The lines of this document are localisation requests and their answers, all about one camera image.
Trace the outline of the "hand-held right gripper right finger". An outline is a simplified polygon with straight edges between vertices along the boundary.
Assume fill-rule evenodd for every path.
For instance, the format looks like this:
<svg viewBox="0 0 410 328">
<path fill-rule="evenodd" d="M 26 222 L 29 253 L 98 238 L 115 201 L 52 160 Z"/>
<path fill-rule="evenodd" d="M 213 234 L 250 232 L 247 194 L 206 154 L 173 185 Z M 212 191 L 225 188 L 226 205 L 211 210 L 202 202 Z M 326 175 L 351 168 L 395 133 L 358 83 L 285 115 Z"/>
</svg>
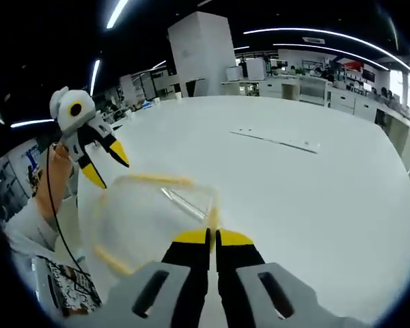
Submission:
<svg viewBox="0 0 410 328">
<path fill-rule="evenodd" d="M 219 229 L 215 249 L 229 327 L 364 327 L 320 306 L 311 287 L 279 264 L 266 263 L 245 235 Z"/>
</svg>

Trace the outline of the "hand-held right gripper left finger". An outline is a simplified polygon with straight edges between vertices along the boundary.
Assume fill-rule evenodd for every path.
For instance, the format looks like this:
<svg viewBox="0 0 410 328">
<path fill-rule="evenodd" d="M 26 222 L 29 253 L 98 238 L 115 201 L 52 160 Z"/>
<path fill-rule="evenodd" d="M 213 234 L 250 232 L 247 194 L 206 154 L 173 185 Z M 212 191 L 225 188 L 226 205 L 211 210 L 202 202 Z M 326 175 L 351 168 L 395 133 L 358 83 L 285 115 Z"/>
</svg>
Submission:
<svg viewBox="0 0 410 328">
<path fill-rule="evenodd" d="M 151 262 L 112 290 L 98 323 L 108 327 L 198 327 L 208 292 L 211 232 L 187 230 L 162 261 Z"/>
</svg>

